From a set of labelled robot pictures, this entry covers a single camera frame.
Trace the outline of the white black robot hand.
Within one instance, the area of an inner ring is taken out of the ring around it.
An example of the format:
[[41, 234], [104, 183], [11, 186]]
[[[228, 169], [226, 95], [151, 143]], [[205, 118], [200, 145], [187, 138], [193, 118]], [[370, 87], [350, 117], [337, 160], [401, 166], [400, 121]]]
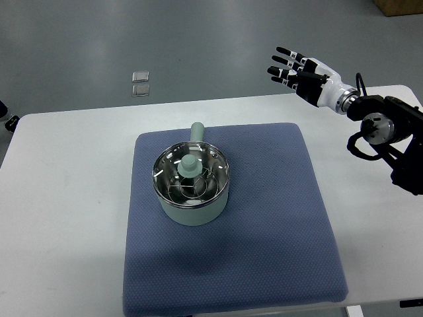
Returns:
[[344, 115], [349, 104], [360, 96], [356, 88], [342, 82], [328, 65], [312, 57], [278, 46], [268, 68], [271, 79], [295, 91], [296, 95], [317, 108], [327, 107]]

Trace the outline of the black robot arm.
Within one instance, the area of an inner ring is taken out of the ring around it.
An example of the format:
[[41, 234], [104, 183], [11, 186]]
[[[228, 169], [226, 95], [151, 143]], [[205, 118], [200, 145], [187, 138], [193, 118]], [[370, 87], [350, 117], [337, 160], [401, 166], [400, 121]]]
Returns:
[[391, 168], [392, 184], [422, 194], [422, 112], [393, 96], [360, 96], [349, 105], [346, 115], [360, 121], [347, 149], [354, 156], [382, 159]]

